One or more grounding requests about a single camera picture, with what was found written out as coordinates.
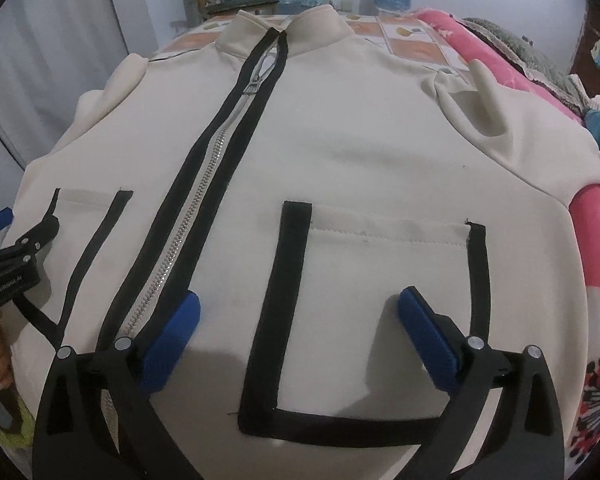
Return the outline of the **green lace-trimmed pillow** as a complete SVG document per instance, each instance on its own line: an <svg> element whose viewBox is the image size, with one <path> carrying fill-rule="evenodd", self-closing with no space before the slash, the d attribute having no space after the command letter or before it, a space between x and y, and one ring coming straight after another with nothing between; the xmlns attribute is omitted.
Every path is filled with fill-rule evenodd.
<svg viewBox="0 0 600 480"><path fill-rule="evenodd" d="M463 18L465 28L498 51L527 79L546 89L574 114L583 117L588 110L588 98L576 82L533 44L513 32L483 18Z"/></svg>

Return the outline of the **dark wooden door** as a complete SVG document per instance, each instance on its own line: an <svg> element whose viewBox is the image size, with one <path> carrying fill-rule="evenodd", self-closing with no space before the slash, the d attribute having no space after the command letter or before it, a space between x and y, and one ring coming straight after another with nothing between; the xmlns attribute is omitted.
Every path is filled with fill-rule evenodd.
<svg viewBox="0 0 600 480"><path fill-rule="evenodd" d="M579 76L591 98L600 96L600 6L592 0L588 0L571 71Z"/></svg>

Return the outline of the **pink floral blanket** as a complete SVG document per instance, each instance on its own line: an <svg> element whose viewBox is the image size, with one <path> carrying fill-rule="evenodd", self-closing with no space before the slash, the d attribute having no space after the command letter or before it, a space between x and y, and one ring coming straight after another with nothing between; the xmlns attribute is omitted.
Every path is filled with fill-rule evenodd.
<svg viewBox="0 0 600 480"><path fill-rule="evenodd" d="M419 10L427 23L464 61L483 62L504 86L539 96L572 119L578 114L541 81L528 77L521 56L494 34L495 25L481 18L453 18L439 10ZM588 364L576 422L567 448L567 474L574 476L586 464L600 459L600 185L581 190L569 205L582 259L588 295Z"/></svg>

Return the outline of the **cream zip-up jacket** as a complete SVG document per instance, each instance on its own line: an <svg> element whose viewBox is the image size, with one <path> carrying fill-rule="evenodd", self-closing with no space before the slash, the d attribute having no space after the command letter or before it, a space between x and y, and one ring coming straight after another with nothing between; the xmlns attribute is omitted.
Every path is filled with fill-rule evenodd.
<svg viewBox="0 0 600 480"><path fill-rule="evenodd" d="M128 56L24 170L7 247L45 216L5 311L37 479L568 479L588 364L569 213L588 130L481 62L397 58L319 6L239 13ZM438 390L398 317L462 332ZM188 292L166 386L143 357Z"/></svg>

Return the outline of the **checkered orange bed sheet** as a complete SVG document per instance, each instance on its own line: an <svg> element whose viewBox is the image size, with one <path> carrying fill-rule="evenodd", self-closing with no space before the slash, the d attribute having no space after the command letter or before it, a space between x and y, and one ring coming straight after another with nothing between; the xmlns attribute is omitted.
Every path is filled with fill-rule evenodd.
<svg viewBox="0 0 600 480"><path fill-rule="evenodd" d="M404 60L413 61L447 74L469 80L468 63L449 43L424 21L407 16L356 15L341 16L353 31L379 49ZM234 14L221 14L201 25L186 30L162 49L152 60L166 60L212 44L234 20Z"/></svg>

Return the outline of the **grey curtain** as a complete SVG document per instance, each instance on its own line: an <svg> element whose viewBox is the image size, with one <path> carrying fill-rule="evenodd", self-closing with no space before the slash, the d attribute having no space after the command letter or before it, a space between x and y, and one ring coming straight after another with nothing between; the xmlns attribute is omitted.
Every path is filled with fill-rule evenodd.
<svg viewBox="0 0 600 480"><path fill-rule="evenodd" d="M6 0L0 10L0 210L128 53L111 0Z"/></svg>

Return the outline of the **green fuzzy slipper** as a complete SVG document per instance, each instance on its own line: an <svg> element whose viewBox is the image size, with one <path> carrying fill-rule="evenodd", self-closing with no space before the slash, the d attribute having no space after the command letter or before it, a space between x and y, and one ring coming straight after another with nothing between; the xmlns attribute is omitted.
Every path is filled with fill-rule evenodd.
<svg viewBox="0 0 600 480"><path fill-rule="evenodd" d="M20 396L17 396L16 414L21 417L20 429L16 432L0 429L0 445L18 470L31 480L35 420Z"/></svg>

